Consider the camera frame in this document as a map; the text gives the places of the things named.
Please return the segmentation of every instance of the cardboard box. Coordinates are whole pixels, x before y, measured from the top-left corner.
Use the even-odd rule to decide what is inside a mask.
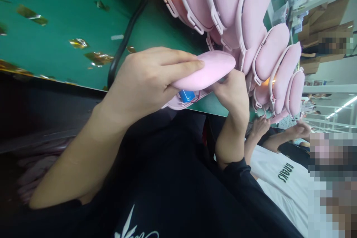
[[[354,28],[353,21],[347,22],[342,25],[338,25],[329,29],[325,29],[322,32],[352,32]],[[319,43],[319,33],[310,35],[308,38],[300,39],[302,48],[308,48]]]
[[[328,3],[325,3],[314,8],[315,10],[313,11],[313,13],[309,18],[310,25],[313,25],[317,21],[317,19],[320,18],[325,13],[325,11],[327,10],[327,5]]]
[[[320,65],[320,59],[319,58],[308,59],[308,60],[300,62],[300,67],[304,68],[304,74],[305,75],[317,73],[319,65]]]
[[[327,5],[327,9],[310,24],[310,34],[321,32],[340,25],[349,0],[336,0]]]
[[[297,34],[299,41],[303,41],[309,38],[310,35],[310,24],[307,23],[302,26],[302,31]]]
[[[345,56],[345,54],[337,54],[337,55],[331,54],[331,55],[326,55],[326,56],[322,56],[319,58],[320,58],[320,63],[323,63],[323,62],[341,60],[341,59],[343,59],[344,56]]]

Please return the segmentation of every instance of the hand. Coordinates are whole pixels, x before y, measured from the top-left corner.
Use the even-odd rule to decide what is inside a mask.
[[[252,132],[250,133],[253,136],[256,136],[259,140],[261,137],[268,132],[270,127],[270,119],[267,119],[267,115],[263,115],[256,119],[253,123]]]
[[[310,136],[311,127],[303,120],[297,121],[295,126],[292,126],[285,130],[285,134],[288,135],[290,140],[298,138],[307,138]]]
[[[159,110],[179,89],[170,84],[202,69],[195,55],[169,48],[150,48],[126,57],[113,86],[99,104],[114,126],[129,127]]]
[[[232,70],[222,84],[216,82],[212,89],[238,126],[246,127],[249,122],[249,98],[244,74]]]

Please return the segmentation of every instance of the black shirt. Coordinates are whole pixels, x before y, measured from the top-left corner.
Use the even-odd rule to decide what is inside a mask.
[[[179,127],[140,143],[91,203],[24,209],[7,237],[302,237],[244,159],[221,171]]]

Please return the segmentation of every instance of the white t-shirt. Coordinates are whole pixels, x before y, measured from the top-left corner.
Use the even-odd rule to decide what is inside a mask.
[[[308,237],[308,181],[306,168],[285,155],[256,146],[250,161],[252,174],[264,193]]]

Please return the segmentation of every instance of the ceiling light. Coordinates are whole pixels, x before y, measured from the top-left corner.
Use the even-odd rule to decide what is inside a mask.
[[[349,102],[347,102],[344,106],[342,106],[342,108],[347,107],[348,105],[352,104],[353,102],[355,102],[357,100],[357,96],[354,97],[353,99],[351,99]]]

